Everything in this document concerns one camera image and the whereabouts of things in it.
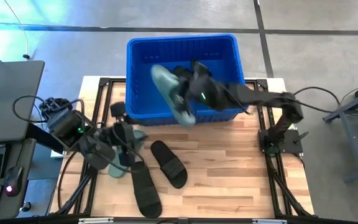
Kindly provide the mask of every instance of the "slipper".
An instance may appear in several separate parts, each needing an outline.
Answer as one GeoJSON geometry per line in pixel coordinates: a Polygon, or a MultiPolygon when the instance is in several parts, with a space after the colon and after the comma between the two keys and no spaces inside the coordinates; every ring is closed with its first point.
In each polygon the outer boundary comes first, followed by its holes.
{"type": "Polygon", "coordinates": [[[183,163],[162,141],[153,142],[150,148],[172,186],[176,189],[182,188],[187,182],[187,171],[183,163]]]}
{"type": "Polygon", "coordinates": [[[154,186],[147,166],[139,161],[131,167],[132,170],[141,169],[132,173],[132,183],[136,204],[141,214],[146,218],[157,218],[162,213],[162,205],[157,189],[154,186]]]}

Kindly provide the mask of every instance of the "wooden tabletop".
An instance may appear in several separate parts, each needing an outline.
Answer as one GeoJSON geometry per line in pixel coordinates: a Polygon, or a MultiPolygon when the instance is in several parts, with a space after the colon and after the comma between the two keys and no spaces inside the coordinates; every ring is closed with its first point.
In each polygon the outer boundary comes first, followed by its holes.
{"type": "MultiPolygon", "coordinates": [[[[100,77],[84,77],[80,98],[85,101],[85,115],[92,117],[100,77]]],[[[281,78],[268,78],[269,91],[285,91],[281,78]]],[[[99,118],[104,107],[103,92],[99,118]]],[[[113,86],[111,103],[125,100],[125,84],[113,86]]],[[[197,124],[189,130],[179,125],[143,127],[150,137],[140,150],[157,187],[162,201],[160,217],[193,218],[269,218],[273,217],[264,155],[259,152],[257,131],[259,120],[256,108],[250,106],[253,115],[241,113],[233,121],[197,124]],[[188,181],[182,189],[172,187],[154,159],[150,145],[163,141],[184,163],[188,181]]],[[[281,109],[273,109],[275,121],[281,109]]],[[[114,119],[109,114],[108,125],[114,119]]],[[[313,213],[313,207],[302,163],[293,155],[283,154],[287,184],[304,208],[313,213]]],[[[77,187],[83,158],[80,153],[68,165],[62,183],[62,203],[77,187]]],[[[282,193],[278,189],[280,207],[284,211],[282,193]]],[[[85,207],[88,187],[83,197],[85,207]]],[[[54,195],[51,212],[57,210],[57,194],[54,195]]],[[[142,217],[137,208],[132,179],[126,174],[120,179],[109,176],[108,168],[99,171],[94,193],[92,216],[142,217]]]]}

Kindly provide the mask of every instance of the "black slipper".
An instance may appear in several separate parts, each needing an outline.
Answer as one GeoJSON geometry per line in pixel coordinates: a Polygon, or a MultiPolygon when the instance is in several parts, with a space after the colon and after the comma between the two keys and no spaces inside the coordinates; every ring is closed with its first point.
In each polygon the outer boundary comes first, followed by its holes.
{"type": "Polygon", "coordinates": [[[168,178],[172,186],[177,189],[182,188],[187,182],[187,171],[183,163],[162,141],[153,142],[150,148],[161,167],[161,171],[168,178]]]}
{"type": "Polygon", "coordinates": [[[143,162],[135,162],[132,170],[142,169],[132,173],[132,183],[137,207],[146,218],[157,218],[162,213],[162,205],[157,189],[154,186],[149,169],[143,162]]]}

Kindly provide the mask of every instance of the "blue plastic bin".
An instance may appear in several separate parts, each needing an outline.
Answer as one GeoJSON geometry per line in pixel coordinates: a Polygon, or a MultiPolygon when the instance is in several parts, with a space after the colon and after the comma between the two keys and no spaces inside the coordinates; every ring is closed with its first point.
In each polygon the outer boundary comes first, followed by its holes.
{"type": "MultiPolygon", "coordinates": [[[[126,112],[146,126],[177,124],[170,108],[155,87],[150,69],[159,64],[169,70],[181,65],[191,69],[199,60],[223,83],[245,85],[236,38],[231,34],[137,38],[127,45],[126,112]]],[[[196,122],[229,121],[242,110],[209,109],[194,103],[196,122]]]]}

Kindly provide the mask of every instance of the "white cable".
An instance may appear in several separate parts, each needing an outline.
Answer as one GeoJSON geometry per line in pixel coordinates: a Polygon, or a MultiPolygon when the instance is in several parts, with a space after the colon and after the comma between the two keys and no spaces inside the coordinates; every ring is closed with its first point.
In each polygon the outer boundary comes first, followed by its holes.
{"type": "Polygon", "coordinates": [[[13,11],[12,7],[9,5],[9,3],[4,0],[4,2],[6,3],[6,5],[10,8],[10,10],[12,11],[13,15],[16,17],[17,21],[20,24],[20,27],[24,33],[24,37],[25,37],[25,54],[28,55],[29,54],[29,40],[27,39],[27,35],[25,34],[25,30],[23,28],[22,22],[20,21],[20,19],[18,18],[18,16],[16,15],[16,13],[13,11]]]}

